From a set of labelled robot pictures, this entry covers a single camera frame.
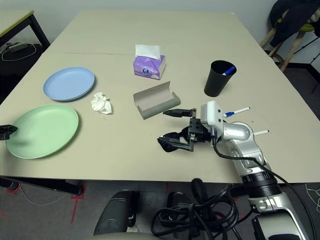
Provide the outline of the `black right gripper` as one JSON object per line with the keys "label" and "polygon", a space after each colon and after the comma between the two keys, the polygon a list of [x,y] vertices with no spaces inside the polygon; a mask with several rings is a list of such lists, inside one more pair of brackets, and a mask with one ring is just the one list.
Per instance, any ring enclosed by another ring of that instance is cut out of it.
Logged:
{"label": "black right gripper", "polygon": [[183,143],[178,139],[160,136],[159,144],[165,152],[173,152],[181,149],[193,152],[195,143],[211,142],[212,137],[208,129],[201,124],[201,120],[197,118],[197,110],[193,109],[170,109],[163,112],[164,115],[182,118],[189,117],[189,127],[187,132],[187,142]]}

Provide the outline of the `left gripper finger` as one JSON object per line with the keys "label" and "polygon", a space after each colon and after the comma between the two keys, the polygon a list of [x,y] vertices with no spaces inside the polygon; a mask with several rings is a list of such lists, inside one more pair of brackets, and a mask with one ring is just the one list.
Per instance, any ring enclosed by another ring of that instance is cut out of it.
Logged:
{"label": "left gripper finger", "polygon": [[0,126],[0,140],[9,140],[10,135],[17,131],[17,127],[14,125],[1,125]]}

